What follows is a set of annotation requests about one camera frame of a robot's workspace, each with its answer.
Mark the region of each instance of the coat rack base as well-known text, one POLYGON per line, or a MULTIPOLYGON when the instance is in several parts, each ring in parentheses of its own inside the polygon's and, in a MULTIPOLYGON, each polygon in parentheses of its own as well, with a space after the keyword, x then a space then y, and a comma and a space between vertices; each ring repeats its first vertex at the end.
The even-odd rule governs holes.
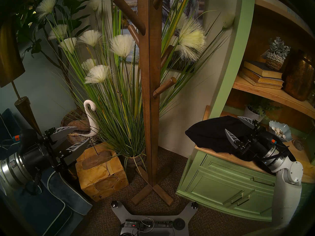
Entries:
POLYGON ((148 184, 140 190, 139 193, 137 193, 131 201, 137 205, 139 204, 145 197, 147 197, 152 191, 155 191, 161 199, 164 200, 164 202, 168 205, 171 206, 174 200, 172 197, 170 197, 161 187, 160 183, 171 173, 172 169, 170 167, 164 167, 161 172, 158 173, 157 175, 157 183, 154 186, 150 186, 148 182, 148 174, 142 167, 138 167, 135 169, 136 172, 146 181, 148 184))

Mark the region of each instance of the brown carpet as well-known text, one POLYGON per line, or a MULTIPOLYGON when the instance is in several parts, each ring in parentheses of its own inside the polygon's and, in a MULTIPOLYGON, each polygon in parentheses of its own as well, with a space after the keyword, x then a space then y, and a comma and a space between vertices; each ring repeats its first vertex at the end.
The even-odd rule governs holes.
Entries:
MULTIPOLYGON (((172 173, 161 183, 161 187, 174 199, 171 207, 167 206, 159 196, 152 192, 140 204, 135 206, 130 199, 136 195, 145 185, 144 180, 134 170, 127 171, 129 186, 116 192, 97 203, 87 216, 81 221, 72 235, 102 235, 117 236, 120 221, 111 210, 110 203, 113 200, 121 201, 126 209, 134 215, 177 215, 189 202, 176 195, 177 186, 184 171, 187 158, 159 147, 159 168, 170 166, 172 173)), ((244 235, 246 233, 269 226, 268 222, 253 221, 230 216, 203 206, 190 220, 190 236, 222 236, 222 235, 244 235)))

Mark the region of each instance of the wooden coat rack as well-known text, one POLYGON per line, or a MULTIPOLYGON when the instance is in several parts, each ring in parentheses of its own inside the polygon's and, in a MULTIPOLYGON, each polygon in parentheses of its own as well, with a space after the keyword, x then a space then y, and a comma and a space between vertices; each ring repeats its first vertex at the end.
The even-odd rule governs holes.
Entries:
POLYGON ((159 186, 159 183, 170 174, 171 169, 165 167, 157 175, 159 95, 176 83, 176 79, 172 77, 160 86, 161 69, 173 48, 173 46, 169 46, 161 58, 163 0, 138 0, 138 15, 124 0, 113 0, 113 2, 139 31, 138 33, 133 25, 128 26, 140 51, 142 103, 148 173, 141 167, 136 169, 136 171, 148 185, 131 200, 134 204, 138 204, 154 190, 170 206, 174 200, 159 186))

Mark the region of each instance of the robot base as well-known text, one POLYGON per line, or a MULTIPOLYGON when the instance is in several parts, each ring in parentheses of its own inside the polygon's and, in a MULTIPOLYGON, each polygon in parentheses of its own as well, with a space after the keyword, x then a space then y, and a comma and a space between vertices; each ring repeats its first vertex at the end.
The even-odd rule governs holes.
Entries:
POLYGON ((120 201, 113 201, 111 209, 121 222, 120 234, 130 233, 130 235, 138 235, 138 225, 133 221, 150 221, 145 218, 154 220, 154 228, 146 227, 139 230, 139 236, 189 236, 188 223, 198 210, 196 202, 189 202, 185 209, 175 216, 139 216, 130 214, 120 201))

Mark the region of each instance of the wooden shelf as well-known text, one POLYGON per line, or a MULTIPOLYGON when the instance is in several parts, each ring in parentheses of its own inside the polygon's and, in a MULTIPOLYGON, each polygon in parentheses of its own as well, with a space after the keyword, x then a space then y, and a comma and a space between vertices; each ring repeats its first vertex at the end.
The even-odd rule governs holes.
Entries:
POLYGON ((288 95, 283 90, 256 87, 238 75, 236 76, 232 88, 249 92, 279 102, 283 105, 289 106, 315 119, 315 108, 310 103, 308 103, 308 101, 299 101, 293 98, 292 96, 288 95))
POLYGON ((313 32, 309 27, 300 22, 296 17, 292 16, 287 11, 263 0, 255 0, 254 13, 263 13, 265 16, 269 16, 273 19, 287 23, 291 26, 297 26, 302 31, 306 32, 314 39, 313 32))
MULTIPOLYGON (((208 113, 210 112, 210 106, 206 107, 206 111, 205 111, 205 115, 204 115, 204 119, 206 120, 208 117, 208 113)), ((232 116, 232 117, 237 117, 234 114, 228 113, 228 112, 222 112, 220 116, 232 116)), ((303 177, 302 177, 302 182, 303 183, 315 183, 315 166, 310 164, 309 158, 307 153, 303 150, 303 151, 299 151, 297 150, 292 141, 290 142, 285 142, 285 145, 289 146, 289 150, 291 151, 291 153, 294 155, 295 159, 297 161, 299 161, 302 165, 303 165, 303 177)), ((236 156, 229 154, 229 153, 225 153, 225 152, 221 152, 221 153, 216 153, 214 150, 209 149, 209 148, 200 148, 198 146, 195 145, 195 149, 203 151, 207 154, 213 155, 215 157, 224 159, 226 161, 235 163, 237 165, 249 168, 249 169, 253 169, 255 171, 259 171, 259 172, 263 172, 263 173, 267 173, 266 171, 262 170, 261 168, 259 168, 254 162, 252 161, 243 161, 241 159, 238 159, 236 156)))

